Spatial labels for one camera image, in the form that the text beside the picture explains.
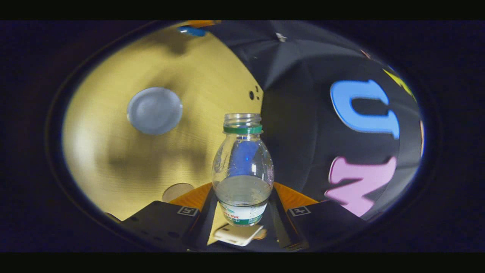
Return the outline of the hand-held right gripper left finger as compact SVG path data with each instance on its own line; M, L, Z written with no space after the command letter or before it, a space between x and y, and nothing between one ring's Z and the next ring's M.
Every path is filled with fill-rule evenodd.
M207 183L171 202L153 201L120 224L153 250L203 251L211 236L216 205L213 185Z

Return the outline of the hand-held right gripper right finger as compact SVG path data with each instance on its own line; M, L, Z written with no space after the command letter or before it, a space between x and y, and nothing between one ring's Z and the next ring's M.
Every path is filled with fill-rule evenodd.
M367 225L338 202L317 202L277 182L268 204L279 247L289 252L327 250Z

